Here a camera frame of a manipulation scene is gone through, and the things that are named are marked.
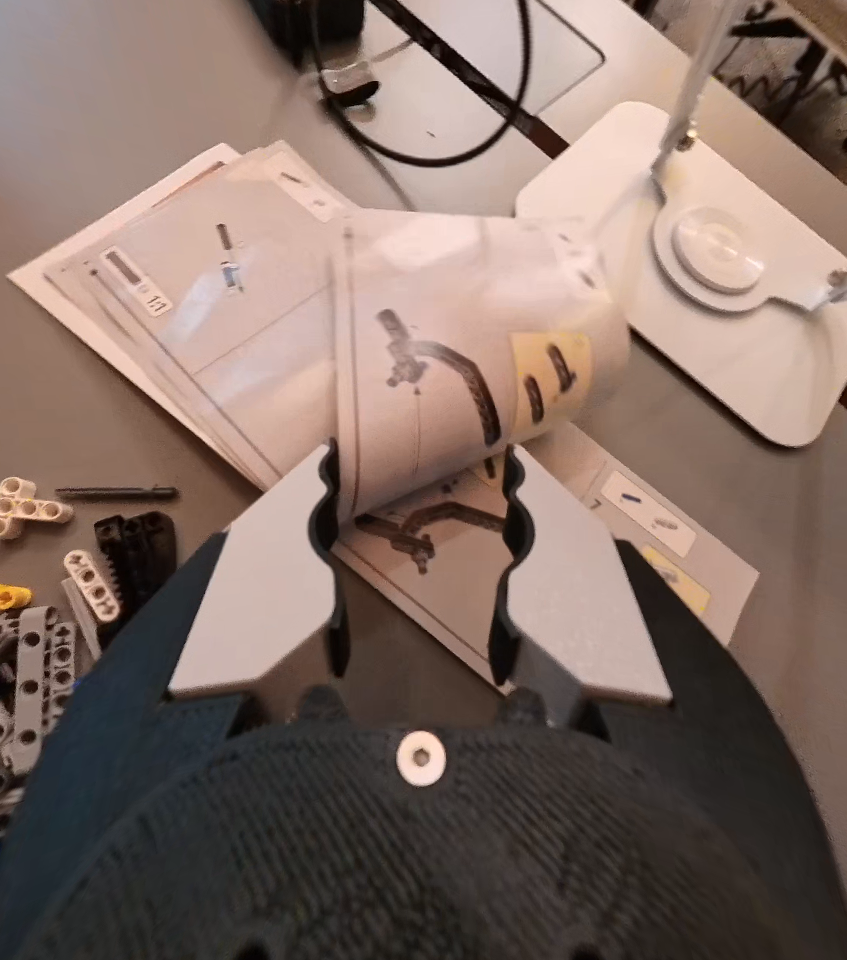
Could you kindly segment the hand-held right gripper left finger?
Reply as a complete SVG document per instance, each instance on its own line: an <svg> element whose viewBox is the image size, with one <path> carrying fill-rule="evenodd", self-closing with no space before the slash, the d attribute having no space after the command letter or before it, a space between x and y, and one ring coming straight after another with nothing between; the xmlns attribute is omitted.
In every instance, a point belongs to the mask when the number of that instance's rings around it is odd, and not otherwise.
<svg viewBox="0 0 847 960"><path fill-rule="evenodd" d="M350 637L331 552L339 451L320 443L225 530L167 692L296 706L345 675Z"/></svg>

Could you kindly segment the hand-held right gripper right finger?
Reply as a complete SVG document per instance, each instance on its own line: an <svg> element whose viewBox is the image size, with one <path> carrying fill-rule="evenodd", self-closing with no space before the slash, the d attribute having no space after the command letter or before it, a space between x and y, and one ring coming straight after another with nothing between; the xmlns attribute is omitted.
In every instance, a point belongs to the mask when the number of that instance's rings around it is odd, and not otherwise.
<svg viewBox="0 0 847 960"><path fill-rule="evenodd" d="M502 492L511 561L489 627L493 682L536 694L547 724L574 724L594 702L670 707L670 684L605 524L521 445L506 451Z"/></svg>

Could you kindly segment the lego instruction booklet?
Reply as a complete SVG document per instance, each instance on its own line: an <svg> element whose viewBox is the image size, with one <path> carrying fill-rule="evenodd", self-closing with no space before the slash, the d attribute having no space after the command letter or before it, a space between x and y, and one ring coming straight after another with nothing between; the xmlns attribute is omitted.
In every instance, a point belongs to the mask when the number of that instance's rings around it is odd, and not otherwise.
<svg viewBox="0 0 847 960"><path fill-rule="evenodd" d="M575 222L359 209L221 144L8 280L268 489L337 442L337 554L486 669L521 443L729 645L758 572L575 421L630 332Z"/></svg>

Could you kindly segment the black lego axle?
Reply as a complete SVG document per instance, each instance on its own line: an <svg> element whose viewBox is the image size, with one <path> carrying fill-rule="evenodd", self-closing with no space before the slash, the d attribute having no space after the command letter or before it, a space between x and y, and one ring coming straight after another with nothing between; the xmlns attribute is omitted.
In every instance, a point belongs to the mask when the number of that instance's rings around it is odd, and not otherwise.
<svg viewBox="0 0 847 960"><path fill-rule="evenodd" d="M180 491L175 486L58 486L55 495L68 502L169 502Z"/></svg>

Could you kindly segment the pile of mixed lego pieces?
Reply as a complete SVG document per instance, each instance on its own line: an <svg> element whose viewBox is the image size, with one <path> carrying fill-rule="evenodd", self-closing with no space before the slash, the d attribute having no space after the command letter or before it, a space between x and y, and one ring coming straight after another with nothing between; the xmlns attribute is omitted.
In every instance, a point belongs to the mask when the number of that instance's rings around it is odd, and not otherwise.
<svg viewBox="0 0 847 960"><path fill-rule="evenodd" d="M147 510L93 525L94 547L61 562L74 616L0 583L0 849L25 786L89 668L177 570L172 519Z"/></svg>

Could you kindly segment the white T-shaped lego beam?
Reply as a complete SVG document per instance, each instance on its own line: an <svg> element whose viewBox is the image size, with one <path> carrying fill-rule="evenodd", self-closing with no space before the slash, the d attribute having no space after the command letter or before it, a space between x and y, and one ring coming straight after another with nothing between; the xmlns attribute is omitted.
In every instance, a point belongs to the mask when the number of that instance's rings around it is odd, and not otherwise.
<svg viewBox="0 0 847 960"><path fill-rule="evenodd" d="M31 481L9 476L0 482L0 541L18 538L26 523L67 524L72 518L70 505L38 498Z"/></svg>

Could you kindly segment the white desk stand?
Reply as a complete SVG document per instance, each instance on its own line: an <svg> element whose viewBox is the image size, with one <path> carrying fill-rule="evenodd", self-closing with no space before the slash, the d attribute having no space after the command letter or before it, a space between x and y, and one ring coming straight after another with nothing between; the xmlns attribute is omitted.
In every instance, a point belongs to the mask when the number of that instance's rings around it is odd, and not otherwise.
<svg viewBox="0 0 847 960"><path fill-rule="evenodd" d="M614 106L523 187L515 213L578 219L630 328L766 440L799 449L847 385L847 257L700 138L740 5L718 6L670 114Z"/></svg>

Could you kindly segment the black power adapter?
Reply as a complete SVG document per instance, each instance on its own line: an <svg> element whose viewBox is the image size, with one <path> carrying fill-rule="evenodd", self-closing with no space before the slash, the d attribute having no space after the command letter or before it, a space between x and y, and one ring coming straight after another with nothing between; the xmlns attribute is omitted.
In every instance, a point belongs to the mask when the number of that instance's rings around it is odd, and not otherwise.
<svg viewBox="0 0 847 960"><path fill-rule="evenodd" d="M313 18L319 41L329 44L356 40L365 23L364 1L248 1L247 5L270 40L288 52L310 46Z"/></svg>

